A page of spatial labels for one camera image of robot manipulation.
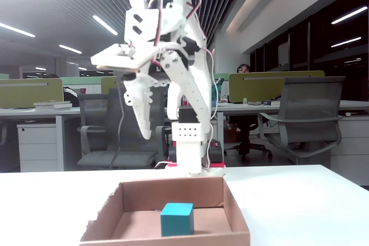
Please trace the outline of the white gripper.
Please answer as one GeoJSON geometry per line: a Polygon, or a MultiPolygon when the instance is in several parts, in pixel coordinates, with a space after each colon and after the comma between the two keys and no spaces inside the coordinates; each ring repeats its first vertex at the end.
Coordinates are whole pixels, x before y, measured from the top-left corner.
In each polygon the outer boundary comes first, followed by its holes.
{"type": "Polygon", "coordinates": [[[144,139],[151,137],[151,87],[168,89],[167,117],[179,122],[178,109],[183,96],[195,112],[195,122],[201,123],[202,132],[210,132],[211,81],[206,55],[200,50],[202,43],[187,37],[185,31],[142,31],[135,38],[135,73],[123,75],[124,100],[132,107],[144,139]],[[194,55],[194,63],[189,59],[194,55]]]}

